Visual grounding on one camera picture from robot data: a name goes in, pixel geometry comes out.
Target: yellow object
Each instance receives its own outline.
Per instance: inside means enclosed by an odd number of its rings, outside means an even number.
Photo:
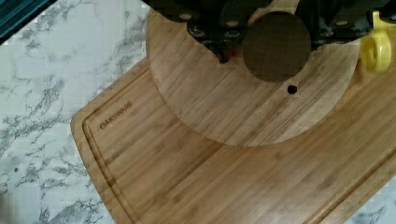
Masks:
[[[388,30],[396,25],[381,21],[377,11],[373,13],[373,23],[373,31],[361,39],[360,58],[367,70],[381,73],[390,65],[392,47]]]

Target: cutting board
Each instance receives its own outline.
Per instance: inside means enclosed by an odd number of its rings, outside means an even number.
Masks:
[[[84,106],[72,132],[117,223],[342,223],[396,174],[396,64],[361,65],[321,121],[260,147],[181,121],[148,59]]]

